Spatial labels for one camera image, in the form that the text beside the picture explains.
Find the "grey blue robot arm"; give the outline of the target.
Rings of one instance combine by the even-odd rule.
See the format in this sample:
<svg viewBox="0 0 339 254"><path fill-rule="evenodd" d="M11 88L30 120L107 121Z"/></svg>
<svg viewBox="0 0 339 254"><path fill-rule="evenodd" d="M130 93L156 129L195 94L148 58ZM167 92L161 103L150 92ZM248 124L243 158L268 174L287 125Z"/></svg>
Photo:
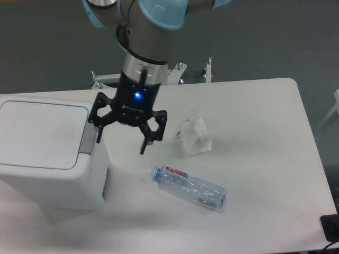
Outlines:
<svg viewBox="0 0 339 254"><path fill-rule="evenodd" d="M116 25L126 57L114 98L97 94L88 121L99 131L114 122L138 127L141 148L161 141L165 110L153 104L167 76L168 61L179 30L189 14L214 10L225 1L83 1L94 27Z"/></svg>

